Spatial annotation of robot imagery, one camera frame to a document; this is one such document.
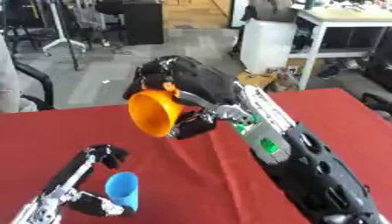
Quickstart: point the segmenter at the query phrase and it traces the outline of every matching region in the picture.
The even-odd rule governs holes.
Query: floor
[[[57,109],[124,104],[122,94],[136,67],[159,56],[186,55],[217,67],[227,75],[237,75],[244,67],[239,60],[227,55],[235,35],[236,31],[229,29],[166,29],[163,45],[124,47],[131,55],[113,54],[96,45],[93,51],[78,55],[81,70],[77,72],[63,46],[53,48],[52,57],[46,57],[42,52],[33,51],[27,43],[21,50],[21,60],[51,76]],[[22,74],[20,78],[26,94],[42,97],[41,86],[35,80]],[[354,72],[342,72],[329,80],[312,76],[308,88],[343,88],[357,98],[370,92],[392,102],[390,92]]]
[[[228,18],[214,0],[165,0],[163,13],[166,28],[228,26]]]

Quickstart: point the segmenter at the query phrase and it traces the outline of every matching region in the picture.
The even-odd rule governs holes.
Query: robotic arm
[[[174,101],[200,109],[184,113],[169,137],[184,139],[233,124],[255,159],[311,223],[388,223],[369,193],[332,149],[294,122],[260,88],[182,56],[166,56],[136,70],[124,94],[145,88],[175,91]]]
[[[113,145],[91,146],[76,155],[44,188],[42,193],[23,206],[12,224],[58,224],[62,206],[95,216],[132,215],[131,207],[118,206],[102,196],[78,190],[94,171],[95,163],[117,169],[128,156],[126,150]]]

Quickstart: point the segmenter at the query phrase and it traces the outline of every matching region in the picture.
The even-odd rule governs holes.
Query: gray floor
[[[165,31],[163,45],[124,47],[131,55],[113,54],[96,45],[93,51],[79,53],[81,70],[78,72],[73,70],[64,46],[53,48],[52,56],[46,57],[27,45],[21,49],[21,60],[51,76],[58,109],[116,105],[125,103],[121,96],[135,68],[159,56],[186,55],[217,67],[227,75],[237,75],[244,67],[227,56],[235,35],[236,31],[225,29],[169,29]],[[41,86],[35,80],[22,74],[20,78],[25,93],[42,97]],[[363,92],[373,92],[392,101],[391,93],[357,73],[343,72],[329,80],[312,77],[309,88],[343,88],[356,97]]]

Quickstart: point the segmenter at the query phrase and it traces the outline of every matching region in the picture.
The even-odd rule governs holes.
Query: green component
[[[242,132],[245,130],[245,124],[239,123],[239,124],[235,124],[233,126],[234,126],[235,131],[237,131],[237,133],[242,134]]]
[[[253,117],[253,122],[254,122],[254,123],[257,122],[257,120],[260,119],[260,116],[259,116],[259,115],[252,115],[252,117]]]
[[[260,144],[268,154],[273,154],[274,152],[279,150],[279,148],[277,148],[277,145],[268,138],[262,139],[262,141],[260,141]]]

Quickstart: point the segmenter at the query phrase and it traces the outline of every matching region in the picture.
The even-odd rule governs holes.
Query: black chair
[[[21,62],[18,62],[14,60],[14,66],[15,68],[23,73],[26,74],[33,79],[39,81],[42,85],[42,88],[44,90],[44,100],[39,99],[38,97],[32,96],[32,95],[26,95],[23,94],[22,97],[34,102],[37,105],[38,110],[48,110],[48,109],[54,109],[54,98],[53,98],[53,83],[51,79],[49,78],[49,75],[40,72],[39,70],[35,69],[32,66],[23,64]]]
[[[123,14],[123,0],[98,0],[95,9],[102,14],[114,16],[116,18],[116,23],[106,31],[103,31],[103,34],[105,35],[107,32],[117,32],[118,40],[123,42],[123,31],[125,29],[120,19],[120,15]]]
[[[31,46],[37,49],[40,41],[34,38],[29,32],[29,27],[43,27],[40,20],[38,7],[33,0],[3,0],[3,11],[0,13],[3,20],[3,35],[6,41],[12,42],[11,53],[18,52],[18,44],[20,41],[29,40]],[[24,35],[20,35],[19,29],[24,31]]]

